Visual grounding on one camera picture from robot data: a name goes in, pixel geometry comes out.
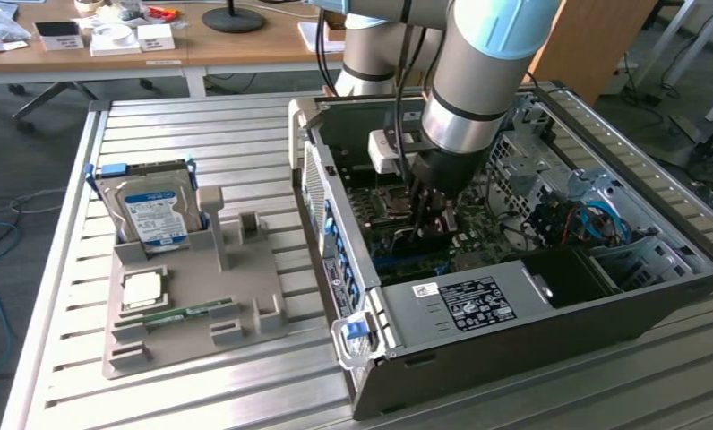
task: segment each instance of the green circuit board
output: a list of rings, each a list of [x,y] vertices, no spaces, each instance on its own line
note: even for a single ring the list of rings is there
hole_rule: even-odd
[[[496,264],[519,250],[500,232],[500,223],[484,209],[477,189],[463,192],[455,207],[457,231],[445,246],[431,252],[395,257],[391,240],[408,229],[408,198],[401,186],[352,188],[351,208],[383,285],[420,280]]]

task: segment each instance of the sticker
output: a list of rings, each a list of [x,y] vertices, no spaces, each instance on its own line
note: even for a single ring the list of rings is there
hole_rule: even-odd
[[[515,318],[511,305],[492,278],[439,288],[459,331],[468,331]]]
[[[0,43],[0,52],[12,51],[13,49],[20,49],[21,47],[27,47],[27,43],[21,40],[19,42]]]
[[[412,286],[412,291],[415,291],[415,297],[425,297],[439,294],[439,285],[432,282],[429,284],[421,284]]]
[[[180,60],[149,60],[145,65],[180,65]]]
[[[184,219],[173,206],[179,202],[176,193],[164,191],[128,195],[125,206],[139,240],[149,246],[173,245],[187,239]]]

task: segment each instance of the small white label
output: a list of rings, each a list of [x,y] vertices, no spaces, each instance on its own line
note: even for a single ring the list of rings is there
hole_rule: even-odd
[[[149,60],[145,65],[180,65],[180,60]]]
[[[439,285],[435,282],[412,286],[415,297],[425,297],[439,294]]]
[[[176,193],[147,193],[128,195],[125,205],[139,240],[149,246],[172,245],[187,238],[184,219],[173,206],[179,202]]]
[[[0,43],[0,52],[11,51],[11,50],[19,49],[21,47],[27,47],[27,43],[23,42],[21,40],[19,42]]]
[[[83,39],[79,35],[69,36],[41,36],[43,47],[48,51],[83,48]]]

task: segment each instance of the gray floor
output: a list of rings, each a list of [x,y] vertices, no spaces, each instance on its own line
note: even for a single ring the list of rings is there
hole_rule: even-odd
[[[642,57],[659,35],[660,28],[640,34],[631,49],[632,59]],[[216,82],[231,90],[243,90],[249,77],[237,75],[228,81]],[[97,82],[88,84],[88,88],[103,99],[187,96],[185,82],[179,78],[153,79],[153,83],[157,87],[155,92],[141,89],[137,81]],[[247,92],[315,90],[319,85],[316,73],[260,74]],[[44,87],[44,85],[27,85],[31,93],[36,93]],[[713,52],[704,52],[699,57],[698,64],[684,76],[678,89],[682,99],[666,99],[658,110],[663,114],[678,114],[696,120],[713,105]],[[75,157],[76,141],[83,129],[87,102],[79,94],[67,92],[29,116],[39,131],[32,135],[19,133],[9,121],[9,115],[24,101],[24,98],[7,92],[5,86],[0,86],[0,196],[16,196],[64,186]],[[627,133],[636,131],[656,119],[654,115],[632,108],[618,98],[602,98],[596,108],[610,122]],[[671,147],[686,143],[682,136],[668,133],[667,124],[643,129],[635,133],[632,139],[643,146],[662,151],[668,151]],[[52,196],[44,203],[52,204],[56,201],[57,196]],[[0,214],[0,220],[11,220],[12,215]],[[1,374],[8,374],[16,369],[20,340],[27,332],[56,218],[57,212],[23,217],[19,224],[21,240],[16,249],[0,260],[0,295],[17,334],[12,357],[0,369]],[[3,342],[4,332],[0,327],[0,353]],[[0,379],[0,417],[9,386],[11,380]]]

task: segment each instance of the motherboard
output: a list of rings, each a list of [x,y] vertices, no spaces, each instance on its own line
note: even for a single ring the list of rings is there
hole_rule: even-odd
[[[457,199],[455,232],[431,249],[399,244],[401,233],[412,229],[403,185],[351,188],[348,198],[383,285],[484,267],[523,250],[503,235],[477,187],[471,186]]]

